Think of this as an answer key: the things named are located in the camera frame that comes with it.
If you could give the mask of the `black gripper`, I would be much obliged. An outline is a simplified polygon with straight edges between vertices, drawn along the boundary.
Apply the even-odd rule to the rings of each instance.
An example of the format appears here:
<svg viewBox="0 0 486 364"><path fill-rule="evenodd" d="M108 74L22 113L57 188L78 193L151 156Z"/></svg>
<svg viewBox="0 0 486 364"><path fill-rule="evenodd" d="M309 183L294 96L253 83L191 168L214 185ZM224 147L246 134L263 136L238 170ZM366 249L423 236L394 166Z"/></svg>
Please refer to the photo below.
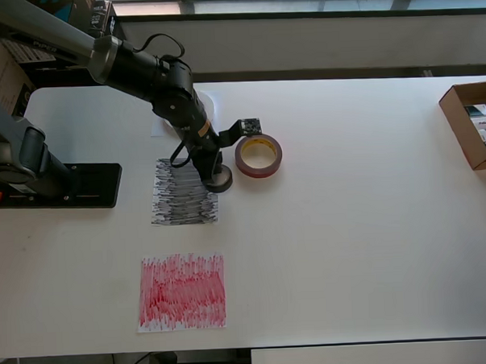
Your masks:
<svg viewBox="0 0 486 364"><path fill-rule="evenodd" d="M216 185L214 174L223 172L222 152L215 141L188 143L193 166L205 187Z"/></svg>

